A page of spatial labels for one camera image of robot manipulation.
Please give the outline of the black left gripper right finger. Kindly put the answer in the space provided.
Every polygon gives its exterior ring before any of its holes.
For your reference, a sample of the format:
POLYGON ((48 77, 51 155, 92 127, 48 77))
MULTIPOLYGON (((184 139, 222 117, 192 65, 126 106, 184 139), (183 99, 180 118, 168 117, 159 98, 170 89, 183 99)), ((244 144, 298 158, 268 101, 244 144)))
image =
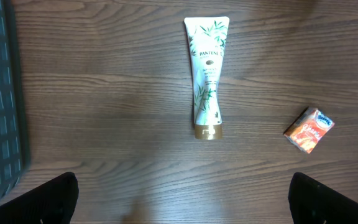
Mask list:
POLYGON ((358 223, 358 203, 314 180, 294 173, 288 192, 294 224, 358 223))

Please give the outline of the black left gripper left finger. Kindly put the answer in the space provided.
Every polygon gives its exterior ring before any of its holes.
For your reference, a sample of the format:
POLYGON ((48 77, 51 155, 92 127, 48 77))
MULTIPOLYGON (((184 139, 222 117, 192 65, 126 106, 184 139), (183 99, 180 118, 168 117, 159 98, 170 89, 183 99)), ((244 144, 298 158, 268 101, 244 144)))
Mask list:
POLYGON ((78 181, 66 172, 0 206, 0 224, 70 223, 79 196, 78 181))

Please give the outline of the small orange tissue pack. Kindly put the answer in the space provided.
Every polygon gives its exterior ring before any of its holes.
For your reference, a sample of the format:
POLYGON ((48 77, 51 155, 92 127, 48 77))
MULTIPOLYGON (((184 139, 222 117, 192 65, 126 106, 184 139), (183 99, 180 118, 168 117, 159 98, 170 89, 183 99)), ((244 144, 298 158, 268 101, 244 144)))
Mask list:
POLYGON ((299 150, 310 154, 335 122, 317 108, 308 107, 284 132, 299 150))

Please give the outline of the white cosmetic tube gold cap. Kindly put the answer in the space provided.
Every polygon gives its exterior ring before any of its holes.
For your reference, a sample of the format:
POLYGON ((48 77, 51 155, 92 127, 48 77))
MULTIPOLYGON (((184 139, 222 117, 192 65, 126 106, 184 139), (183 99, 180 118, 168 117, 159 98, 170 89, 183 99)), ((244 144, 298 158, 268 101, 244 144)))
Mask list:
POLYGON ((226 49, 229 18, 187 17, 184 19, 193 79, 193 123, 195 138, 223 138, 223 118, 218 86, 226 49))

